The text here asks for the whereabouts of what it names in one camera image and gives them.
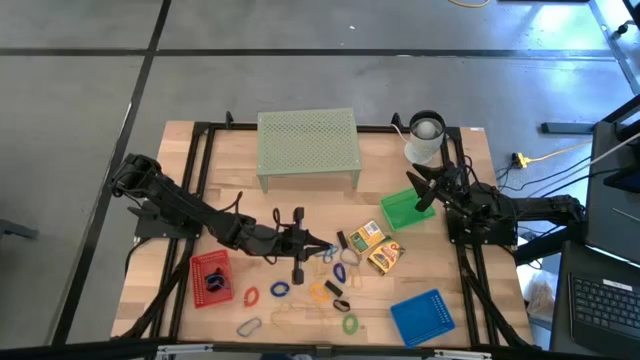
white cable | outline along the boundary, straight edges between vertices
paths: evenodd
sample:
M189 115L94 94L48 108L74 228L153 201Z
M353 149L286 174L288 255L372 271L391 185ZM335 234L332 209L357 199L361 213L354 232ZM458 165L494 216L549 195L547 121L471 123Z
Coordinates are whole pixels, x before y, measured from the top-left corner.
M404 138L404 136L402 136L402 133L400 132L400 129L398 129L398 127L397 127L397 126L395 126L395 125L393 125L393 124L391 124L391 126L393 126L393 128L394 128L394 129L396 129L396 131L398 132L398 135L400 135L400 138L401 138L404 142L409 143L409 141L407 141L407 139L405 139L405 138Z
M577 174L578 172L580 172L582 169L587 168L587 167L589 167L589 166L591 166L591 165L593 165L593 164L597 163L598 161L600 161L600 160L604 159L605 157L607 157L607 156L609 156L609 155L613 154L616 150L618 150L619 148L621 148L621 147L623 147L623 146L627 145L628 143L630 143L631 141L633 141L633 140L637 139L638 137L640 137L640 132L639 132L639 133L637 133L637 134L635 134L635 135L633 135L632 137L628 138L627 140L625 140L625 141L621 142L620 144L618 144L618 145L614 146L611 150L609 150L609 151L607 151L606 153L604 153L604 154L602 154L602 155L598 156L598 157L597 157L597 158L595 158L592 162L590 162L590 163L586 164L585 166L583 166L583 167L581 167L581 168L579 168L579 169L575 170L575 171L574 171L574 172L572 172L571 174L569 174L569 175L567 175L567 176L565 176L565 177L563 177L563 178L561 178L561 179L558 179L558 180L556 180L556 181L554 181L554 182L552 182L552 183L550 183L550 184L548 184L548 185L545 185L545 186L541 187L540 189L538 189L538 190L536 190L536 191L532 192L532 193L531 193L529 196L527 196L527 197L532 197L533 195L535 195L535 194L537 194L537 193L541 192L542 190L548 189L548 188L550 188L551 186L553 186L553 185L555 185L555 184L557 184L557 183L559 183L559 182L561 182L561 181L566 180L567 178L569 178L569 177L571 177L571 176L573 176L573 175Z

green box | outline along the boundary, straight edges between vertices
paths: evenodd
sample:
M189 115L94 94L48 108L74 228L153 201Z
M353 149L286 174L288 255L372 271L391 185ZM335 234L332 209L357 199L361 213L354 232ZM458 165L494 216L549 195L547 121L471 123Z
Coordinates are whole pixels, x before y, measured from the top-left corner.
M425 212L416 210L415 207L418 201L418 194L413 188L380 200L382 212L384 212L384 216L393 231L402 230L407 226L427 220L436 214L433 206L429 206Z

wooden tabletop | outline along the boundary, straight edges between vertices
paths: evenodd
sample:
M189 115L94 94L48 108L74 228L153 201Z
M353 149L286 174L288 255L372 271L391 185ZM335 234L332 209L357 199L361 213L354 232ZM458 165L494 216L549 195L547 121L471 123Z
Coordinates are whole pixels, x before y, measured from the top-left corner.
M175 180L182 178L193 122L167 122L158 161L162 171ZM495 176L489 146L481 128L461 128L465 154L473 159L473 167L481 181L494 184ZM238 191L244 195L240 212L255 217L259 223L273 226L272 209L278 207L283 222L291 221L293 209L305 208L304 227L323 240L338 245L336 232L354 231L374 219L385 232L406 248L398 264L384 277L366 261L359 266L361 284L343 285L351 313L358 317L359 330L347 336L342 330L344 314L330 302L314 303L309 288L335 278L332 267L320 258L304 263L305 283L292 286L283 298L269 293L275 281L290 283L291 259L278 259L269 265L260 257L249 257L241 251L229 250L234 298L231 302L196 310L191 278L188 282L180 340L207 342L259 342L284 344L351 344L403 346L389 308L400 301L438 289L451 312L455 329L424 346L464 347L469 345L462 300L460 275L455 248L449 243L444 209L436 201L436 216L400 232L391 231L380 208L380 199L411 186L405 171L411 170L404 157L405 143L397 134L360 133L362 172L356 190L351 189L348 174L310 174L272 176L269 192L263 194L256 177L257 133L255 131L216 131L213 156L207 178L204 200L215 208L227 206ZM204 148L201 139L200 151ZM455 150L450 146L452 157ZM196 159L192 191L195 191L200 155ZM429 165L440 164L436 155ZM141 246L131 258L112 335L119 335L133 325L158 291L168 241L153 239ZM225 249L206 232L196 242L195 255ZM484 246L484 258L491 295L518 334L531 342L529 323L512 257L497 246ZM243 307L245 291L256 286L260 299L250 308ZM173 295L167 301L161 334L166 334L173 308ZM484 314L475 301L480 338L487 342ZM250 337L236 334L236 328L253 317L260 317L262 327Z

red basket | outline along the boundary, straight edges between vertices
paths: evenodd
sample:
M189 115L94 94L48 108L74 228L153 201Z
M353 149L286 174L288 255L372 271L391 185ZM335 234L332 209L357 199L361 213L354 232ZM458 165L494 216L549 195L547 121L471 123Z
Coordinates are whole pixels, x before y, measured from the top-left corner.
M225 279L224 287L215 292L208 291L205 278L215 273L218 268ZM227 250L218 250L192 257L191 281L193 282L193 302L196 309L233 299L233 279Z

yellow cable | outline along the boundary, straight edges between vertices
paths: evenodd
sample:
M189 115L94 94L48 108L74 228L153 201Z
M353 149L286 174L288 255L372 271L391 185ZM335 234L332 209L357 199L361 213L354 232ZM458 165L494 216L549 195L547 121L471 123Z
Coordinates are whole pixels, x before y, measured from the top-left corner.
M587 145L587 144L591 144L591 141L585 141L585 142L580 143L578 145L569 146L568 148L564 148L562 150L554 151L551 154L547 154L547 155L539 157L539 158L529 159L529 162L546 160L546 159L548 159L548 158L550 158L552 156L556 156L556 155L562 154L563 152L567 152L569 150L573 150L575 148L579 148L580 146Z
M491 0L485 0L482 4L467 4L467 3L458 2L456 0L449 0L449 2L450 3L454 3L454 4L458 5L458 6L477 9L477 8L481 8L481 7L485 6L485 5L487 5L488 3L491 2Z

